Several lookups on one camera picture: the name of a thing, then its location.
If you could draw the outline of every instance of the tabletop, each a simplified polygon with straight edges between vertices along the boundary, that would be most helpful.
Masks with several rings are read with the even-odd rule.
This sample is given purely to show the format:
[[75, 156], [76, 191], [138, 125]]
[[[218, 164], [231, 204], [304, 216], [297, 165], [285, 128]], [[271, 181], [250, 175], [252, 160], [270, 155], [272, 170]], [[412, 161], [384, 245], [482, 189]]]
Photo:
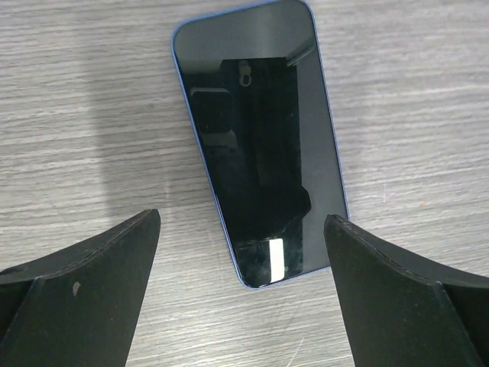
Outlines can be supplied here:
[[[127, 366], [353, 365], [330, 269], [248, 290], [215, 211], [170, 38], [244, 3], [0, 3], [0, 268], [159, 209]], [[351, 220], [489, 275], [489, 2], [309, 3]]]

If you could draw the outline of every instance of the table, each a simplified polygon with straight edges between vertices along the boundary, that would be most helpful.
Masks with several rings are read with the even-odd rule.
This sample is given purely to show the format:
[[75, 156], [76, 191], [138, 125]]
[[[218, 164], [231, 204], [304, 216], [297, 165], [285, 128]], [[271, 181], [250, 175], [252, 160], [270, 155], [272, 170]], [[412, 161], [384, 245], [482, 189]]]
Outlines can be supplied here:
[[[128, 366], [351, 366], [329, 269], [239, 284], [170, 56], [228, 0], [0, 3], [0, 268], [156, 207]], [[351, 219], [489, 275], [489, 3], [312, 0]]]

